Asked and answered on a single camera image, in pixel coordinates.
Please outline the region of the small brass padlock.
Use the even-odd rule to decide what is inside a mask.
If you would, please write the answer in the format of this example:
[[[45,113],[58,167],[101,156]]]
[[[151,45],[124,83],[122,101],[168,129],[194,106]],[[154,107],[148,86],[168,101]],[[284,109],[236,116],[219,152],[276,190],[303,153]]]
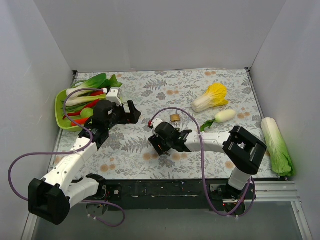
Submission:
[[[174,112],[170,115],[170,122],[171,123],[180,123],[183,118],[183,112],[178,109],[174,109]]]

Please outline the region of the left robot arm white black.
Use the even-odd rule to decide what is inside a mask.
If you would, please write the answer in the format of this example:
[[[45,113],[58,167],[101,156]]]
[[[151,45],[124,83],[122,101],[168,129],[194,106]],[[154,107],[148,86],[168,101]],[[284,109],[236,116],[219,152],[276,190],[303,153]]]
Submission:
[[[106,202],[110,191],[107,181],[90,173],[75,180],[82,166],[109,138],[109,131],[116,125],[137,124],[141,116],[133,103],[123,105],[100,100],[93,109],[93,116],[84,124],[71,153],[62,158],[56,167],[42,179],[33,179],[28,186],[28,210],[30,213],[55,225],[61,224],[70,209],[83,200]]]

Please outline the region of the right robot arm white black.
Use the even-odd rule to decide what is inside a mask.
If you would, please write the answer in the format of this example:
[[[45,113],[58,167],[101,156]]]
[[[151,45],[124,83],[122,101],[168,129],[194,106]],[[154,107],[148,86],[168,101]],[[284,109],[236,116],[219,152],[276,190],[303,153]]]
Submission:
[[[241,126],[229,132],[199,134],[193,130],[180,130],[156,118],[148,124],[153,135],[148,141],[159,156],[173,149],[177,152],[215,152],[226,154],[235,165],[226,186],[226,195],[237,199],[245,192],[245,185],[259,171],[267,146]]]

